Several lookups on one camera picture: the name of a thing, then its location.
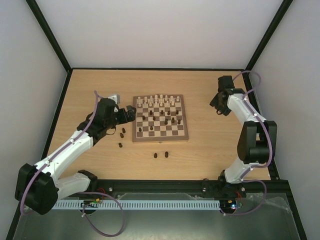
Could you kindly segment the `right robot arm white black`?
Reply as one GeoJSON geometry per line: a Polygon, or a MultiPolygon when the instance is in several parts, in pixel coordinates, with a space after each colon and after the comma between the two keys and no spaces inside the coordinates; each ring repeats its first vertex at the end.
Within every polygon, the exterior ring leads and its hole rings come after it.
{"type": "Polygon", "coordinates": [[[237,144],[237,157],[233,164],[222,172],[224,180],[218,183],[218,191],[229,196],[253,169],[267,168],[276,151],[277,124],[267,120],[252,106],[249,93],[236,88],[230,75],[218,78],[217,94],[210,102],[218,115],[235,114],[242,124],[237,144]]]}

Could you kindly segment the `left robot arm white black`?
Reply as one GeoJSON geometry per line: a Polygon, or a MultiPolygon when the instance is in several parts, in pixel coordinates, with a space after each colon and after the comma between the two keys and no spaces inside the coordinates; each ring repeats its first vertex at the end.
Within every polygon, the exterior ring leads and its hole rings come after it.
{"type": "Polygon", "coordinates": [[[14,197],[20,203],[21,214],[26,214],[25,207],[28,207],[44,215],[60,199],[86,191],[94,194],[98,185],[96,175],[87,170],[65,178],[61,175],[80,155],[104,138],[108,130],[135,120],[136,108],[131,105],[119,108],[117,98],[113,95],[97,99],[94,111],[64,144],[36,164],[26,163],[19,169],[14,197]]]}

